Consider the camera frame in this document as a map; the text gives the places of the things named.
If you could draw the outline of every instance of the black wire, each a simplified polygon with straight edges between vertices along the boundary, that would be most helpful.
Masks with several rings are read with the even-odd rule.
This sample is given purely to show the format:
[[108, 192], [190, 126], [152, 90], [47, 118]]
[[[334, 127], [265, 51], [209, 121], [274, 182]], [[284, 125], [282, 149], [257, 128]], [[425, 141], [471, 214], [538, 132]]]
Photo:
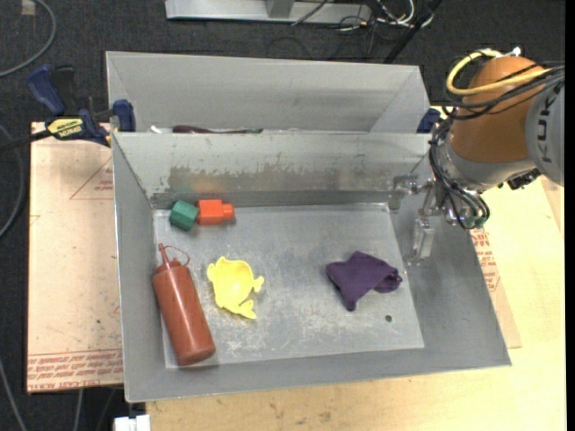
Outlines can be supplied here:
[[305, 14], [304, 16], [299, 18], [297, 21], [293, 22], [291, 25], [296, 26], [298, 24], [301, 24], [302, 22], [307, 21], [312, 16], [314, 16], [318, 11], [320, 11], [329, 1], [330, 0], [322, 0], [322, 2], [320, 2], [312, 11], [310, 11], [308, 14]]
[[[6, 130], [4, 126], [0, 124], [0, 131], [8, 138], [9, 141], [13, 141], [12, 136]], [[16, 162], [18, 164], [18, 181], [19, 181], [19, 188], [18, 188], [18, 197], [16, 198], [16, 202], [14, 204], [12, 213], [8, 216], [8, 220], [5, 222], [4, 226], [0, 228], [0, 240], [5, 235], [5, 233], [12, 228], [12, 225], [16, 221], [18, 214], [22, 210], [24, 205], [24, 195], [26, 192], [26, 186], [24, 181], [24, 162], [22, 160], [22, 155], [20, 151], [13, 149], [14, 155], [16, 156]]]
[[8, 70], [4, 70], [3, 72], [0, 72], [0, 78], [2, 78], [3, 76], [8, 76], [13, 74], [14, 72], [17, 72], [18, 70], [23, 69], [24, 67], [28, 66], [29, 64], [31, 64], [32, 62], [34, 62], [36, 59], [38, 59], [40, 56], [42, 56], [46, 51], [48, 51], [48, 49], [52, 46], [52, 43], [54, 42], [54, 38], [56, 38], [56, 30], [58, 27], [58, 24], [56, 22], [56, 15], [54, 14], [54, 12], [52, 12], [52, 10], [50, 9], [50, 7], [45, 4], [44, 2], [42, 2], [41, 0], [32, 0], [32, 2], [35, 2], [37, 4], [39, 4], [40, 6], [42, 6], [49, 14], [50, 20], [52, 22], [52, 30], [50, 32], [48, 41], [44, 44], [44, 46], [32, 57], [29, 57], [28, 59], [26, 59], [25, 61], [21, 62], [20, 64], [18, 64], [17, 66], [11, 67]]
[[[431, 170], [433, 171], [436, 182], [439, 184], [439, 187], [453, 208], [456, 221], [465, 230], [470, 230], [473, 228], [481, 227], [489, 219], [491, 212], [480, 195], [473, 195], [472, 193], [462, 189], [456, 182], [450, 180], [447, 177], [439, 165], [436, 153], [441, 146], [441, 142], [445, 142], [445, 138], [449, 132], [451, 124], [452, 121], [446, 120], [439, 128], [434, 130], [429, 142], [429, 164], [431, 166]], [[461, 199], [473, 211], [474, 220], [472, 224], [464, 223], [461, 213], [457, 209], [454, 197]]]
[[[453, 99], [451, 101], [451, 104], [454, 107], [456, 107], [457, 109], [469, 110], [472, 112], [470, 115], [458, 116], [457, 119], [461, 119], [461, 120], [474, 119], [474, 118], [480, 117], [481, 115], [489, 112], [495, 106], [497, 106], [498, 104], [500, 104], [503, 101], [507, 101], [513, 97], [516, 97], [516, 96], [519, 96], [520, 94], [523, 94], [524, 92], [531, 91], [531, 90], [537, 88], [538, 86], [543, 85], [544, 88], [541, 91], [533, 94], [533, 97], [535, 97], [537, 94], [545, 91], [549, 87], [552, 87], [554, 84], [557, 84], [561, 80], [564, 80], [565, 74], [564, 74], [563, 70], [564, 70], [564, 66], [553, 67], [551, 72], [548, 72], [547, 74], [543, 74], [541, 76], [538, 76], [537, 78], [530, 80], [529, 82], [527, 82], [525, 84], [521, 84], [520, 86], [517, 86], [517, 87], [515, 87], [515, 88], [513, 88], [507, 92], [504, 92], [499, 97], [494, 98], [494, 99], [489, 100], [489, 101], [467, 104], [467, 103], [464, 103], [462, 101], [458, 101], [456, 99]], [[456, 110], [448, 111], [448, 110], [444, 109], [444, 112], [448, 116], [454, 116], [456, 114]]]
[[104, 407], [102, 408], [102, 412], [100, 413], [100, 417], [98, 418], [98, 423], [96, 424], [95, 431], [100, 431], [102, 429], [102, 425], [104, 424], [104, 420], [106, 419], [106, 413], [108, 412], [111, 400], [114, 398], [116, 391], [117, 391], [116, 388], [112, 388], [110, 394], [108, 395], [108, 399], [106, 400]]

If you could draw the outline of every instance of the metal tray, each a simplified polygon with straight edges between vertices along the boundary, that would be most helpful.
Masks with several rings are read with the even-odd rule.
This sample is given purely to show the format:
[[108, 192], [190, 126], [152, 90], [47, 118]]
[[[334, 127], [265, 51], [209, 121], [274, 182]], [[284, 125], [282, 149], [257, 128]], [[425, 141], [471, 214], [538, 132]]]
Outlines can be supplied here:
[[[217, 345], [216, 355], [196, 366], [423, 347], [386, 205], [244, 207], [231, 224], [194, 225], [189, 232], [171, 226], [169, 214], [154, 213], [156, 242], [190, 256]], [[353, 251], [384, 259], [403, 281], [392, 293], [367, 293], [348, 312], [325, 266]], [[217, 307], [206, 270], [221, 256], [245, 260], [256, 277], [264, 276], [262, 290], [252, 293], [256, 320]], [[166, 367], [177, 367], [163, 335]]]

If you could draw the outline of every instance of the gray metal bin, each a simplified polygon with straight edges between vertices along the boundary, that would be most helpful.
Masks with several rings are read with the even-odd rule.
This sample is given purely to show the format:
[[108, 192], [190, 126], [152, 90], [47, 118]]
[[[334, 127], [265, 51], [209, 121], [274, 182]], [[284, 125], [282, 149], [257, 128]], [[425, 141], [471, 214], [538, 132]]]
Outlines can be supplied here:
[[[119, 55], [122, 62], [127, 57], [130, 55], [126, 53]], [[191, 70], [208, 68], [203, 58], [169, 58], [174, 66], [180, 59], [180, 71], [185, 72], [185, 66]], [[405, 197], [399, 210], [390, 209], [389, 201], [396, 199], [397, 176], [410, 172], [420, 178], [429, 176], [423, 163], [428, 138], [414, 133], [419, 121], [403, 120], [402, 126], [410, 131], [384, 129], [377, 123], [387, 122], [390, 128], [398, 125], [377, 116], [373, 108], [365, 110], [362, 121], [357, 108], [355, 122], [363, 123], [359, 129], [349, 126], [333, 130], [329, 129], [329, 117], [319, 121], [302, 119], [304, 108], [296, 111], [297, 119], [315, 123], [315, 127], [287, 131], [279, 125], [267, 128], [264, 120], [256, 123], [258, 128], [265, 128], [259, 134], [173, 134], [168, 128], [181, 124], [185, 116], [180, 106], [191, 110], [194, 105], [203, 109], [206, 104], [190, 105], [181, 99], [163, 103], [161, 121], [150, 111], [149, 91], [146, 106], [140, 107], [143, 102], [137, 93], [142, 79], [135, 78], [157, 74], [157, 66], [167, 59], [163, 55], [136, 55], [125, 65], [117, 60], [109, 55], [109, 70], [115, 72], [111, 79], [130, 80], [128, 86], [112, 84], [111, 91], [122, 92], [124, 99], [136, 104], [142, 126], [136, 133], [115, 133], [112, 138], [128, 401], [509, 364], [466, 232], [438, 223], [431, 259], [417, 265], [404, 263], [403, 257], [411, 247], [411, 226], [423, 200], [420, 195]], [[208, 61], [211, 68], [218, 61], [223, 65], [239, 63], [241, 68], [250, 63], [249, 59]], [[283, 67], [263, 63], [264, 69], [279, 69], [276, 74], [284, 70], [286, 77], [293, 75], [292, 87], [276, 92], [274, 100], [290, 94], [293, 99], [316, 81], [307, 78], [310, 81], [306, 82], [305, 69], [298, 76], [301, 63], [292, 62], [297, 66], [289, 61], [283, 61]], [[260, 60], [253, 63], [255, 70], [261, 65]], [[128, 71], [123, 72], [120, 65]], [[352, 72], [349, 65], [332, 63], [333, 78], [338, 77], [339, 67], [347, 75]], [[391, 75], [404, 70], [391, 68], [388, 72]], [[410, 75], [413, 71], [400, 84], [413, 81]], [[195, 78], [193, 87], [201, 90], [203, 79]], [[229, 91], [225, 79], [220, 80], [217, 87], [213, 76], [207, 83], [226, 96]], [[163, 77], [158, 83], [163, 88], [171, 87]], [[347, 84], [353, 85], [354, 80], [349, 79]], [[311, 94], [325, 98], [327, 92], [316, 88], [317, 84]], [[172, 93], [179, 98], [177, 83], [173, 83]], [[111, 101], [119, 98], [114, 94]], [[162, 94], [170, 97], [169, 92]], [[387, 110], [392, 115], [393, 110], [408, 107], [398, 97], [401, 95], [400, 86], [380, 112], [385, 115]], [[341, 101], [346, 99], [353, 98], [342, 97]], [[427, 106], [426, 101], [412, 101], [411, 112], [404, 110], [401, 116], [421, 116]], [[287, 122], [289, 111], [289, 107], [277, 110]], [[257, 112], [246, 107], [238, 111], [232, 124], [243, 128]], [[201, 113], [206, 113], [202, 120], [208, 119], [205, 110]], [[266, 113], [272, 122], [273, 110]], [[321, 117], [312, 103], [310, 114], [315, 119]], [[228, 110], [214, 111], [215, 128], [224, 125], [219, 121], [224, 116], [231, 116]], [[152, 125], [164, 132], [146, 132]], [[167, 218], [176, 200], [195, 203], [203, 198], [233, 203], [234, 221], [208, 227], [194, 225], [189, 232], [170, 225]], [[151, 285], [159, 242], [175, 245], [190, 256], [194, 283], [217, 345], [217, 355], [199, 365], [178, 368], [173, 362]], [[355, 312], [348, 312], [325, 274], [325, 265], [345, 260], [355, 250], [388, 261], [398, 268], [403, 282], [392, 293], [367, 294]], [[254, 296], [256, 320], [244, 320], [215, 305], [206, 268], [220, 256], [245, 259], [255, 273], [265, 277], [262, 291]]]

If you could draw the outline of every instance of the blue clamp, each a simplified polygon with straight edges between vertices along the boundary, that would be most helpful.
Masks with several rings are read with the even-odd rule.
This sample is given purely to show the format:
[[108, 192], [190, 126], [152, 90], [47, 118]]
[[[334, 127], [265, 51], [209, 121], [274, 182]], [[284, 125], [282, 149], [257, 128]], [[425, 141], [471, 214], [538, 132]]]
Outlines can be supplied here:
[[50, 65], [46, 64], [34, 70], [26, 80], [36, 100], [46, 105], [52, 114], [45, 122], [52, 136], [59, 140], [82, 139], [108, 146], [109, 132], [96, 119], [104, 116], [118, 117], [120, 131], [136, 130], [134, 111], [126, 100], [115, 101], [111, 110], [98, 114], [92, 114], [87, 107], [78, 107], [80, 101], [74, 95], [73, 77], [72, 67], [61, 67], [51, 75]]

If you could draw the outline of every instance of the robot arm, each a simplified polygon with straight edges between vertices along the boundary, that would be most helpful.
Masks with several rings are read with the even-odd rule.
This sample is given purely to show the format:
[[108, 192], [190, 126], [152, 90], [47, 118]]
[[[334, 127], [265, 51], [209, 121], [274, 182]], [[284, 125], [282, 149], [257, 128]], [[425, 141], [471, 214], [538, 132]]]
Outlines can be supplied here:
[[[472, 60], [487, 57], [465, 89], [454, 86]], [[428, 217], [481, 228], [490, 215], [482, 193], [522, 187], [543, 174], [563, 185], [564, 66], [543, 67], [493, 50], [472, 53], [447, 77], [454, 110], [432, 131], [433, 181], [416, 220], [411, 259], [429, 256]]]

